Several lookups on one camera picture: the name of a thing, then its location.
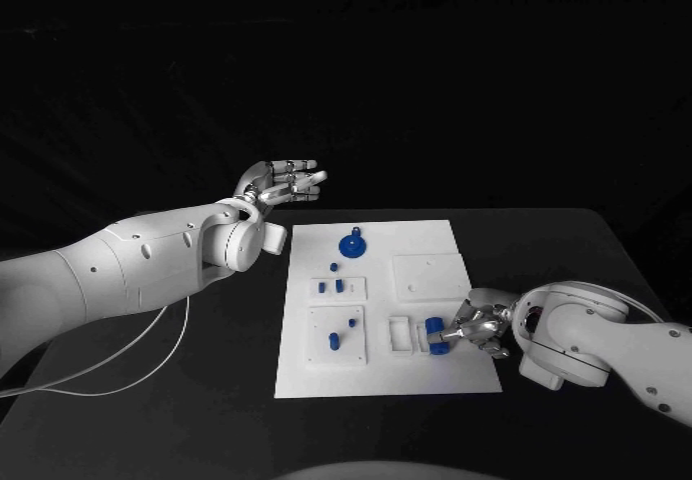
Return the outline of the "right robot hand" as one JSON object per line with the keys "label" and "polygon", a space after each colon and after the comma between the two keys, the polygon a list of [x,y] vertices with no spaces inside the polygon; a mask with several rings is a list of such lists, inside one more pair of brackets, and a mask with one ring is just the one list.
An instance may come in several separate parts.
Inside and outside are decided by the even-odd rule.
{"label": "right robot hand", "polygon": [[501,336],[511,324],[511,315],[519,294],[490,288],[472,288],[461,303],[448,327],[426,334],[429,353],[439,354],[442,346],[451,348],[465,341],[493,359],[508,357],[500,344]]}

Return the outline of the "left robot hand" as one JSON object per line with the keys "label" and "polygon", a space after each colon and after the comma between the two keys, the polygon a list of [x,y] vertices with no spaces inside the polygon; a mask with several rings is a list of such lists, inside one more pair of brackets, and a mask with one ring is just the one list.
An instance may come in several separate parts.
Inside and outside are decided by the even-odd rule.
{"label": "left robot hand", "polygon": [[315,201],[325,179],[327,172],[317,170],[314,159],[259,161],[242,174],[232,197],[252,204],[266,217],[276,205]]}

